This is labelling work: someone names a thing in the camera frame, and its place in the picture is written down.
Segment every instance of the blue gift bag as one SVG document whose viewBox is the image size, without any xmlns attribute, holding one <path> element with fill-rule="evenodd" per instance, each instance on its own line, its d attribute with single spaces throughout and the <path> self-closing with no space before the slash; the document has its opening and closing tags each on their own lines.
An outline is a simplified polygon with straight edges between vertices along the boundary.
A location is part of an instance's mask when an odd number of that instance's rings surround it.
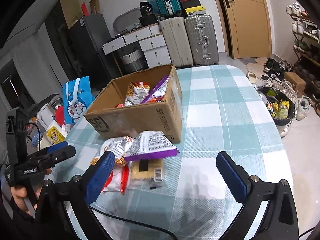
<svg viewBox="0 0 320 240">
<path fill-rule="evenodd" d="M 63 86 L 64 119 L 72 124 L 84 115 L 93 102 L 89 77 L 77 78 Z"/>
</svg>

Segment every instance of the white bag handle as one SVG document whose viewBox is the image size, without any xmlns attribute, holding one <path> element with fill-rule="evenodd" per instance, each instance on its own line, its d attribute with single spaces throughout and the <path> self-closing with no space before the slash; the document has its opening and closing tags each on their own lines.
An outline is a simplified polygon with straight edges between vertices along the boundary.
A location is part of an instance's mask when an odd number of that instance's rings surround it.
<svg viewBox="0 0 320 240">
<path fill-rule="evenodd" d="M 77 100 L 80 78 L 76 79 L 76 83 L 75 83 L 75 86 L 73 88 L 73 95 L 72 95 L 72 100 L 71 101 L 69 101 L 69 96 L 68 96 L 68 83 L 69 82 L 66 83 L 67 100 L 69 102 L 69 106 L 72 106 L 75 103 L 75 101 Z"/>
</svg>

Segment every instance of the tablecloth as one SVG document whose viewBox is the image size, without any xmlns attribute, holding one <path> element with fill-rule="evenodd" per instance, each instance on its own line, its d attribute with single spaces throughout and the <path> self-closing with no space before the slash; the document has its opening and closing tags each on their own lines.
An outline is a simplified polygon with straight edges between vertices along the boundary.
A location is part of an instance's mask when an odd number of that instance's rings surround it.
<svg viewBox="0 0 320 240">
<path fill-rule="evenodd" d="M 101 193 L 92 206 L 168 229 L 179 239 L 218 239 L 241 205 L 216 168 L 217 153 L 225 150 L 249 175 L 270 182 L 285 178 L 293 188 L 289 162 L 268 110 L 240 69 L 193 67 L 178 70 L 178 77 L 183 93 L 182 141 L 176 144 L 180 153 L 164 161 L 166 186 L 128 190 L 125 195 Z M 83 174 L 104 142 L 84 118 L 66 141 L 76 148 L 76 155 L 53 169 L 55 182 Z M 261 205 L 247 239 L 254 235 L 265 206 Z M 70 208 L 68 213 L 78 236 L 85 239 Z M 113 239 L 170 239 L 164 233 L 97 217 Z"/>
</svg>

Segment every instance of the wooden door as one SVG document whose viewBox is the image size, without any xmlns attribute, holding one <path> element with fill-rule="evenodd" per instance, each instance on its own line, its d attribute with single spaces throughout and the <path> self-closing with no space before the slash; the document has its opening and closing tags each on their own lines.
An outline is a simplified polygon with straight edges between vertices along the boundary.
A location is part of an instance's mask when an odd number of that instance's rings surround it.
<svg viewBox="0 0 320 240">
<path fill-rule="evenodd" d="M 232 57 L 269 57 L 270 29 L 265 0 L 223 0 L 230 28 Z"/>
</svg>

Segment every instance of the black refrigerator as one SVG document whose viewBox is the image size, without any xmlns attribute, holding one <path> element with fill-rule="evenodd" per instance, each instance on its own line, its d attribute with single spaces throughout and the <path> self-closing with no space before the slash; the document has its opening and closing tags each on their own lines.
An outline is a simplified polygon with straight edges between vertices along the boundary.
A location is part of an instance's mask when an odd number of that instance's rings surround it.
<svg viewBox="0 0 320 240">
<path fill-rule="evenodd" d="M 69 30 L 81 62 L 82 76 L 89 76 L 91 88 L 100 90 L 113 78 L 121 76 L 111 54 L 105 55 L 102 46 L 111 36 L 102 14 L 83 16 Z"/>
</svg>

